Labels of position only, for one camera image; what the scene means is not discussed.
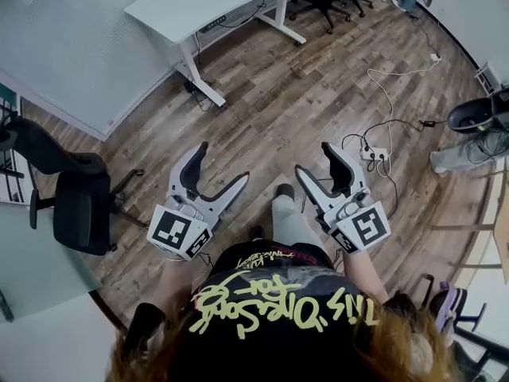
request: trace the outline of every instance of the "electrical outlet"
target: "electrical outlet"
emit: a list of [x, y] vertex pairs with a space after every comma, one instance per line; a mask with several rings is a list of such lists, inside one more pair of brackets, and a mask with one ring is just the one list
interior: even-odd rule
[[389, 154], [387, 153], [387, 149], [384, 149], [383, 147], [370, 147], [369, 150], [366, 150], [363, 147], [361, 157], [367, 162], [370, 162], [371, 160], [375, 160], [377, 162], [382, 161], [382, 159], [387, 160], [389, 158]]

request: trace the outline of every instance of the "person's right arm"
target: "person's right arm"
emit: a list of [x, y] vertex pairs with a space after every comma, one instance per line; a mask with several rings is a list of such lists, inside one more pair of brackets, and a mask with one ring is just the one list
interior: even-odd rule
[[343, 253], [344, 274], [364, 293], [384, 303], [389, 299], [373, 262], [366, 251], [358, 251], [353, 255]]

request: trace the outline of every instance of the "white cable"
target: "white cable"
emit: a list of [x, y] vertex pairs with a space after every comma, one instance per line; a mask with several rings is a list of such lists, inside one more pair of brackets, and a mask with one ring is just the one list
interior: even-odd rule
[[390, 100], [390, 97], [389, 97], [389, 94], [387, 93], [387, 91], [385, 90], [385, 88], [381, 85], [380, 82], [378, 82], [377, 80], [375, 80], [373, 78], [373, 76], [371, 76], [369, 74], [369, 72], [376, 72], [376, 73], [379, 73], [380, 75], [384, 75], [384, 76], [407, 76], [407, 75], [410, 75], [410, 74], [413, 74], [413, 73], [418, 73], [418, 72], [428, 72], [428, 71], [431, 71], [435, 66], [437, 66], [437, 64], [439, 64], [441, 61], [441, 58], [439, 57], [437, 61], [435, 61], [433, 63], [433, 65], [431, 65], [428, 69], [418, 69], [417, 71], [408, 71], [408, 72], [405, 72], [405, 73], [393, 73], [393, 72], [383, 72], [383, 71], [379, 71], [378, 69], [371, 69], [369, 68], [367, 70], [367, 77], [372, 80], [373, 82], [375, 82], [382, 90], [383, 90], [383, 93], [385, 94], [385, 96], [387, 97], [387, 100], [389, 101], [390, 103], [390, 117], [389, 117], [389, 123], [387, 124], [388, 125], [388, 129], [389, 129], [389, 147], [390, 147], [390, 150], [389, 150], [389, 153], [388, 153], [388, 157], [387, 157], [387, 161], [389, 162], [389, 170], [387, 171], [387, 175], [383, 175], [381, 172], [380, 172], [380, 166], [382, 165], [382, 163], [384, 162], [383, 160], [380, 161], [377, 165], [376, 165], [376, 171], [377, 173], [379, 174], [380, 177], [383, 177], [383, 178], [388, 178], [390, 176], [390, 168], [391, 168], [391, 162], [390, 162], [390, 155], [392, 154], [392, 133], [390, 131], [390, 125], [392, 124], [392, 115], [394, 114], [394, 104], [392, 103], [392, 100]]

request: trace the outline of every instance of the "shoe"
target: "shoe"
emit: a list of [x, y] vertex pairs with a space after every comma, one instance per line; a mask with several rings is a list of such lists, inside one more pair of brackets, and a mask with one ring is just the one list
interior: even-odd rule
[[265, 239], [265, 229], [260, 225], [254, 226], [249, 230], [249, 241], [252, 242], [255, 239]]
[[290, 197], [292, 201], [295, 201], [295, 190], [290, 184], [280, 184], [276, 188], [276, 198], [280, 195], [286, 195]]
[[399, 0], [392, 0], [392, 4], [394, 4], [398, 9], [406, 13], [406, 10], [400, 6]]

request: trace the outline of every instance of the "baseboard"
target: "baseboard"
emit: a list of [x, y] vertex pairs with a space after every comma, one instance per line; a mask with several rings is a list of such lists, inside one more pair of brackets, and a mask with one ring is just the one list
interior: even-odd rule
[[435, 23], [437, 23], [437, 25], [442, 29], [444, 30], [444, 32], [454, 41], [454, 43], [458, 46], [458, 48], [463, 51], [463, 54], [468, 58], [468, 60], [472, 63], [472, 65], [476, 68], [476, 69], [479, 69], [479, 65], [474, 61], [474, 59], [472, 58], [472, 56], [470, 55], [470, 53], [465, 49], [465, 47], [456, 39], [456, 37], [454, 37], [454, 34], [451, 33], [447, 27], [445, 27], [445, 25], [443, 25], [440, 20], [438, 20], [438, 18], [436, 18], [434, 15], [431, 14], [431, 12], [425, 7], [423, 6], [420, 2], [417, 2], [417, 6], [422, 10], [424, 11], [428, 17], [430, 17]]

